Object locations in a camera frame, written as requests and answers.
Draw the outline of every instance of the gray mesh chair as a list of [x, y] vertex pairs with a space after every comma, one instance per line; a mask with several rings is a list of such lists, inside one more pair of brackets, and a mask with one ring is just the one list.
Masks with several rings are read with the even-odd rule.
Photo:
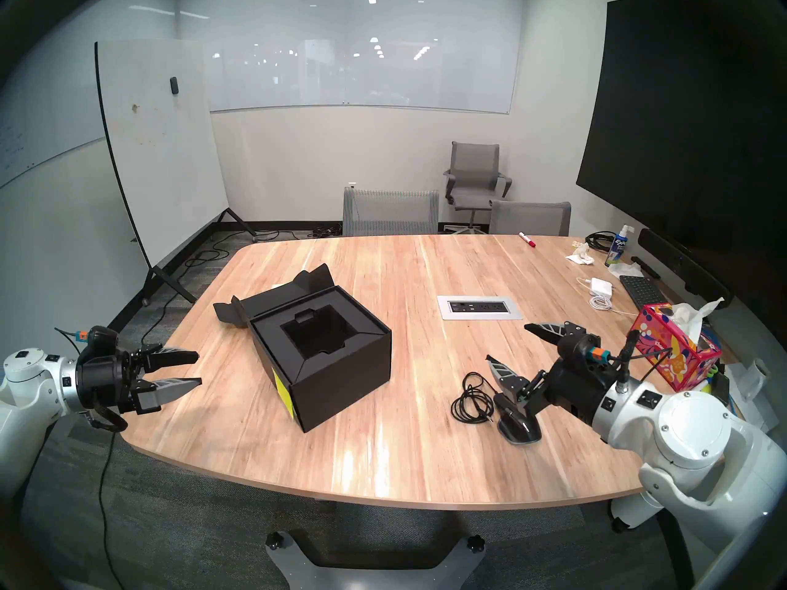
[[440, 193], [389, 192], [345, 188], [342, 233], [346, 237], [377, 234], [436, 234]]
[[[454, 234], [470, 232], [483, 234], [473, 226], [476, 211], [491, 211], [491, 201], [505, 198], [511, 187], [511, 178], [497, 168], [500, 164], [500, 146], [484, 146], [478, 143], [452, 142], [451, 168], [443, 175], [448, 177], [445, 197], [457, 211], [469, 211], [470, 223]], [[497, 180], [505, 180], [503, 194], [495, 194]]]
[[547, 234], [568, 236], [571, 203], [516, 203], [492, 201], [490, 234]]

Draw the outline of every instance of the chair armrest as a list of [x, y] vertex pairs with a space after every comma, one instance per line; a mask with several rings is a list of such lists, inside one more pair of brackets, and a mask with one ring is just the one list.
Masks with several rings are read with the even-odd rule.
[[510, 177], [506, 177], [500, 172], [497, 173], [497, 177], [502, 177], [503, 179], [505, 179], [505, 188], [503, 189], [503, 198], [505, 198], [505, 195], [508, 194], [508, 189], [511, 188], [511, 184], [513, 183], [514, 180], [511, 179]]
[[445, 186], [445, 197], [448, 199], [448, 204], [453, 205], [453, 197], [451, 196], [451, 191], [453, 190], [454, 184], [457, 183], [457, 178], [455, 175], [451, 175], [451, 170], [448, 169], [445, 173], [443, 173], [448, 178], [448, 183]]

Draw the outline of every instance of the black box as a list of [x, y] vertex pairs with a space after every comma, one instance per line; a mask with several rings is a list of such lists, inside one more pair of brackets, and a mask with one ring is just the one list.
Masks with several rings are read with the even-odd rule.
[[220, 321], [251, 328], [267, 375], [304, 432], [390, 380], [391, 330], [334, 285], [325, 264], [213, 308]]

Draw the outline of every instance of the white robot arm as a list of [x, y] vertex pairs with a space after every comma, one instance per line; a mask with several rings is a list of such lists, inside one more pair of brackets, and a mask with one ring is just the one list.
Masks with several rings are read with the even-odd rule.
[[[79, 413], [93, 427], [123, 431], [128, 424], [115, 412], [159, 411], [162, 403], [185, 395], [201, 378], [137, 378], [166, 366], [193, 364], [194, 351], [152, 344], [136, 352], [117, 347], [117, 333], [96, 326], [77, 360], [25, 348], [3, 363], [0, 385], [0, 499], [11, 498], [35, 463], [46, 429], [62, 416]], [[90, 416], [93, 410], [107, 423]]]
[[[600, 348], [599, 337], [573, 323], [525, 327], [556, 344], [560, 358], [548, 374], [541, 371], [528, 381], [487, 357], [503, 395], [520, 413], [509, 410], [509, 418], [520, 425], [522, 435], [540, 437], [536, 414], [566, 400], [604, 442], [637, 453], [644, 492], [611, 503], [613, 517], [624, 527], [638, 526], [666, 507], [709, 548], [721, 552], [775, 506], [787, 486], [784, 451], [712, 395], [664, 395], [631, 378], [628, 362], [639, 332], [632, 330], [613, 357]], [[724, 469], [707, 499], [690, 496], [722, 457]]]

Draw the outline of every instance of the whiteboard cleaner bottle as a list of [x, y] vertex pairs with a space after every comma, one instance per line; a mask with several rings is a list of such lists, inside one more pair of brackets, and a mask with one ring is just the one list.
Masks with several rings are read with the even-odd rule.
[[623, 228], [621, 228], [620, 234], [618, 234], [615, 237], [615, 240], [612, 241], [612, 245], [609, 248], [609, 253], [607, 254], [607, 260], [604, 262], [604, 266], [618, 264], [621, 256], [623, 255], [623, 250], [625, 250], [626, 244], [629, 241], [628, 237], [626, 236], [629, 232], [634, 232], [634, 228], [632, 226], [626, 224], [623, 226]]

